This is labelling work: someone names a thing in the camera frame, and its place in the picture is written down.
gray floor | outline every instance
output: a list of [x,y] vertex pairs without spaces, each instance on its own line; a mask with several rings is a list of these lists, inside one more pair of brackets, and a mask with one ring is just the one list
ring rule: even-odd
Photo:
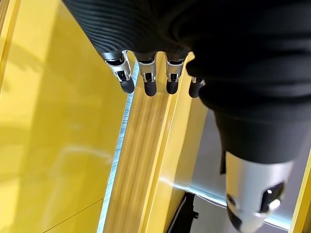
[[[275,218],[290,224],[303,178],[310,147],[305,148],[298,157],[289,178],[282,206],[274,214]],[[225,198],[225,176],[219,175],[221,145],[216,128],[214,114],[207,114],[201,144],[193,174],[192,186],[205,192]],[[194,209],[199,212],[199,219],[194,220],[191,233],[235,233],[229,224],[226,209],[195,198]],[[285,231],[264,225],[258,233],[283,233]]]

black fingertip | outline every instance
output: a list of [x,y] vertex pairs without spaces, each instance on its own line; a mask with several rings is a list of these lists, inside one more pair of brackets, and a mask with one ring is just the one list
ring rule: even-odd
[[156,82],[147,82],[144,83],[145,93],[147,96],[154,96],[156,94]]
[[175,81],[166,81],[166,91],[169,94],[175,94],[178,90],[178,82]]
[[121,85],[122,90],[127,94],[130,94],[135,90],[132,77],[129,81],[120,82],[120,85]]
[[201,85],[195,84],[192,81],[189,85],[189,95],[191,98],[197,98],[199,96],[199,90],[201,88]]

yellow wall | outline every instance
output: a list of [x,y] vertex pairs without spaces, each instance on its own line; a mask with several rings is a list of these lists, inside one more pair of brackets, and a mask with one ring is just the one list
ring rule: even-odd
[[127,96],[59,0],[6,20],[0,233],[94,232]]

yellow surface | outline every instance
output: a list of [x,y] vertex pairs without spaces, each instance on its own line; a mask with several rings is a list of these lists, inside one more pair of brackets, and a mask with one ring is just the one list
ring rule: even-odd
[[104,197],[127,95],[61,1],[19,2],[0,41],[0,233],[42,233]]
[[99,200],[46,233],[95,233],[101,207],[102,200]]
[[163,232],[183,195],[168,183],[188,185],[192,177],[207,109],[188,95],[186,72],[178,92],[169,95],[161,53],[157,67],[158,93],[154,97],[145,95],[141,77],[138,80],[105,233]]
[[310,232],[310,203],[311,203],[311,152],[306,165],[305,174],[301,183],[297,204],[293,214],[290,233]]

yellow beam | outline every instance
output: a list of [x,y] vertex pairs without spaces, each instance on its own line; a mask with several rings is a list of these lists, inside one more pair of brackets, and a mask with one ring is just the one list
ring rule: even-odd
[[295,211],[293,214],[290,233],[309,233],[311,215],[308,211],[311,203],[311,152],[307,161],[301,183]]
[[[207,109],[199,100],[189,97],[190,77],[185,71],[177,93],[169,95],[165,89],[163,54],[157,57],[157,67],[158,93],[154,97],[146,96],[142,78],[138,80],[105,233],[162,232],[160,229],[171,220],[182,193],[174,192],[161,178],[171,182],[176,178],[184,185],[191,180]],[[165,200],[155,207],[153,203],[159,201],[162,191]],[[169,206],[168,215],[158,215],[166,213]]]

